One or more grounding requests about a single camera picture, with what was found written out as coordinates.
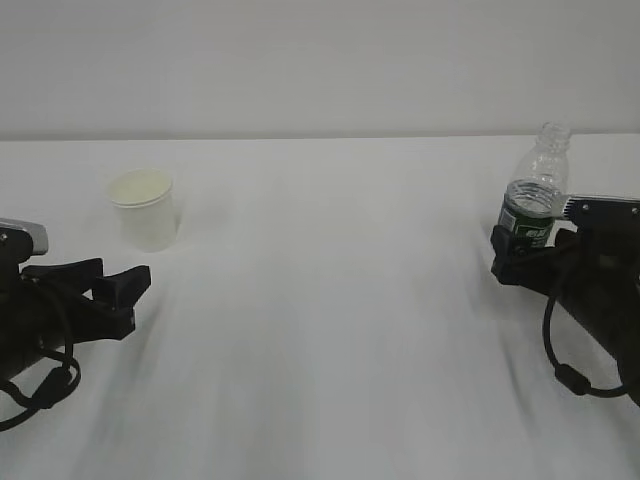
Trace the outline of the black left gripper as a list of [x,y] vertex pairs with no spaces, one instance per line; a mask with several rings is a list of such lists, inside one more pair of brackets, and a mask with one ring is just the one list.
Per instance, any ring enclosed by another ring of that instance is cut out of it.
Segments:
[[43,355],[42,349],[120,341],[135,328],[135,306],[151,286],[146,265],[102,276],[103,260],[59,265],[19,265],[31,256],[31,244],[1,242],[1,381],[14,379]]

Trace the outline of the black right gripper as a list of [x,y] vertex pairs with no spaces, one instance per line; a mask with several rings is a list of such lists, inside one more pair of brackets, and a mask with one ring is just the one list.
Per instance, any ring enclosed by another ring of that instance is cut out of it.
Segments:
[[621,384],[598,388],[553,349],[556,380],[577,396],[639,402],[639,237],[613,231],[561,228],[552,246],[534,248],[503,226],[491,233],[491,273],[502,285],[550,290],[549,310],[561,305],[613,358]]

